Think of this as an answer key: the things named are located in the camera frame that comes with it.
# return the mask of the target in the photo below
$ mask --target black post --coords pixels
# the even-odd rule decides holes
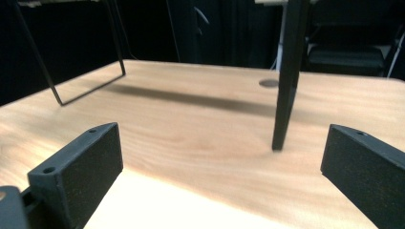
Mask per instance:
[[[309,0],[288,1],[276,120],[272,143],[273,151],[281,151],[286,138],[305,45],[308,11]]]

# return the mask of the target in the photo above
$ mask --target light wood tabletop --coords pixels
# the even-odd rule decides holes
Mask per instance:
[[[284,150],[271,151],[266,70],[126,61],[127,75],[60,107],[50,90],[0,108],[0,186],[86,130],[117,122],[124,171],[86,228],[374,228],[320,172],[331,123],[405,151],[405,84],[302,73]],[[63,99],[118,64],[57,89]]]

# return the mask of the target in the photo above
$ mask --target chair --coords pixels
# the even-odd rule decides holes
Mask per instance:
[[[309,20],[304,70],[387,76],[403,32],[397,0],[320,0]]]

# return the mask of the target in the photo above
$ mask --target chair seat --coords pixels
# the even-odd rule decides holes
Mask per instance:
[[[312,72],[379,76],[384,57],[374,47],[315,46],[309,52],[308,67]]]

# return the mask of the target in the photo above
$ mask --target wooden table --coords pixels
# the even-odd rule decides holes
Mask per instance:
[[[284,151],[271,152],[278,73],[126,61],[67,107],[50,90],[0,108],[0,186],[94,126],[118,122],[124,171],[87,228],[373,228],[320,165],[331,123],[405,150],[401,81],[302,73]],[[62,97],[119,73],[59,86]]]

